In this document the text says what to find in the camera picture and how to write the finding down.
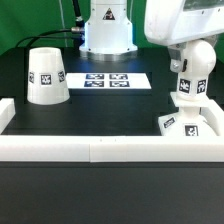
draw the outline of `white paper cup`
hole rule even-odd
[[[60,49],[41,47],[30,50],[27,99],[41,105],[69,99]]]

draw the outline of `black tabletop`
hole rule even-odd
[[[49,106],[27,101],[29,50],[15,48],[0,57],[0,96],[15,99],[16,116],[4,135],[159,136],[158,117],[177,108],[170,99],[177,74],[169,69],[166,48],[140,49],[134,59],[99,62],[62,49],[66,73],[146,73],[152,89],[70,90],[65,103]],[[223,103],[223,64],[210,75],[208,95]]]

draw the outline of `white plastic casing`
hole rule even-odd
[[[224,6],[184,10],[185,2],[147,1],[144,30],[149,42],[168,46],[224,32]]]
[[[112,19],[106,18],[111,10]],[[122,54],[136,51],[132,23],[127,18],[127,0],[92,0],[91,16],[85,24],[85,44],[81,52]]]

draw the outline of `black cable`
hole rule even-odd
[[[36,36],[35,38],[33,38],[33,40],[31,40],[26,47],[31,47],[32,44],[34,42],[36,42],[40,36],[47,36],[47,35],[52,35],[52,34],[56,34],[56,33],[71,33],[71,29],[62,29],[62,30],[53,30],[53,31],[48,31],[48,32],[45,32],[45,33],[42,33],[38,36]]]
[[[46,37],[46,36],[31,36],[31,37],[26,37],[26,38],[24,38],[24,39],[22,39],[22,40],[20,40],[17,44],[16,44],[16,46],[15,47],[19,47],[19,45],[22,43],[22,42],[24,42],[25,40],[29,40],[29,39],[36,39],[36,38],[38,38],[38,39],[71,39],[71,40],[73,40],[73,39],[75,39],[74,37]]]
[[[73,8],[74,8],[75,17],[76,17],[75,24],[76,24],[77,27],[84,28],[85,22],[82,18],[82,15],[81,15],[80,7],[79,7],[79,1],[78,0],[72,0],[72,3],[73,3]],[[74,42],[74,47],[77,48],[80,45],[82,45],[84,42],[85,42],[85,34],[84,34],[84,32],[80,32],[79,43]]]
[[[75,11],[75,16],[80,17],[81,16],[81,11],[80,11],[78,0],[72,0],[72,3],[73,3],[74,11]]]

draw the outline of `black table surface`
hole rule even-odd
[[[28,50],[0,57],[0,96],[15,99],[4,135],[160,135],[158,116],[176,111],[177,74],[165,48],[96,62],[62,49],[66,72],[146,73],[151,90],[73,90],[68,102],[27,102]],[[208,96],[224,103],[217,61]],[[0,163],[0,224],[223,224],[223,163]]]

